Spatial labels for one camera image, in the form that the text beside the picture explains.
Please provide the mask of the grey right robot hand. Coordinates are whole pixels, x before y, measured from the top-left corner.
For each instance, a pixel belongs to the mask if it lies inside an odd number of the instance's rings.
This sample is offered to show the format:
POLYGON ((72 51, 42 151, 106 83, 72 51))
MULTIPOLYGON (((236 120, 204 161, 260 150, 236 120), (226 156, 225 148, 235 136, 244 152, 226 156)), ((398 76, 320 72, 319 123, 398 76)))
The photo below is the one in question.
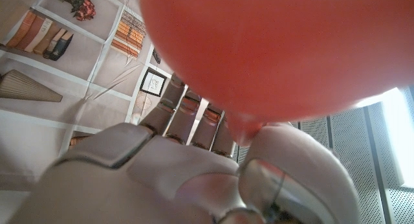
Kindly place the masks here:
POLYGON ((359 223, 338 158, 289 123, 259 129, 242 163, 227 115, 173 76, 138 124, 83 137, 54 162, 11 223, 359 223))

